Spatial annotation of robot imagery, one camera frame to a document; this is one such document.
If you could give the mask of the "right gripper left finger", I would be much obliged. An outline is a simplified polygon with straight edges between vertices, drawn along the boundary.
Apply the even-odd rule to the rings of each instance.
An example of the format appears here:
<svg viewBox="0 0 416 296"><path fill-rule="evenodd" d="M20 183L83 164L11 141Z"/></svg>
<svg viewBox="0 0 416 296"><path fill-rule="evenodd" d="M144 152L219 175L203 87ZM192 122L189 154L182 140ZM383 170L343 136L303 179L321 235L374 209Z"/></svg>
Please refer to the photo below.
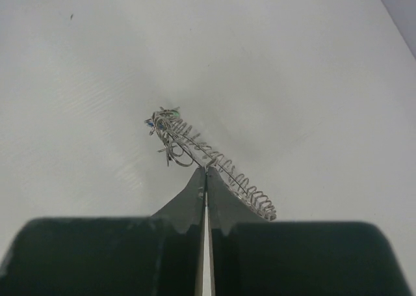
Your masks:
<svg viewBox="0 0 416 296"><path fill-rule="evenodd" d="M29 221L1 262L2 295L201 295L207 174L149 217Z"/></svg>

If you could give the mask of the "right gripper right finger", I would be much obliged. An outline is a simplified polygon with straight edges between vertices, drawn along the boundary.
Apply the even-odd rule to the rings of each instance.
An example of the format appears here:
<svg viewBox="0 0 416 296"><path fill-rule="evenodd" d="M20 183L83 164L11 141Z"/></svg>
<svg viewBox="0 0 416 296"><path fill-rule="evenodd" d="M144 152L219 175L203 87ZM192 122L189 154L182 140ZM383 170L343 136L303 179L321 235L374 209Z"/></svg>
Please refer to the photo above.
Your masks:
<svg viewBox="0 0 416 296"><path fill-rule="evenodd" d="M360 221L268 222L206 179L214 295L410 295L391 245Z"/></svg>

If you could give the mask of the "metal key organizer ring disc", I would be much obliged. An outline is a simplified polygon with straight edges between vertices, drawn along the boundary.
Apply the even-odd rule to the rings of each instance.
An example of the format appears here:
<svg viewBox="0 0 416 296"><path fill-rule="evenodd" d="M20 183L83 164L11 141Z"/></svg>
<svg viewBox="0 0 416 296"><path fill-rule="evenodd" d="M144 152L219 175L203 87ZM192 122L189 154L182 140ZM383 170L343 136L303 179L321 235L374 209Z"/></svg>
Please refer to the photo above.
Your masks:
<svg viewBox="0 0 416 296"><path fill-rule="evenodd" d="M179 108L161 107L144 121L146 126L146 122L153 122L154 127L148 126L149 134L155 134L162 142L163 148L159 152L165 154L166 163L181 167L197 164L203 168L214 168L233 196L262 219L276 220L276 207L268 195L253 185L232 159L204 141L198 130L183 120L181 115L174 117L172 111L179 112Z"/></svg>

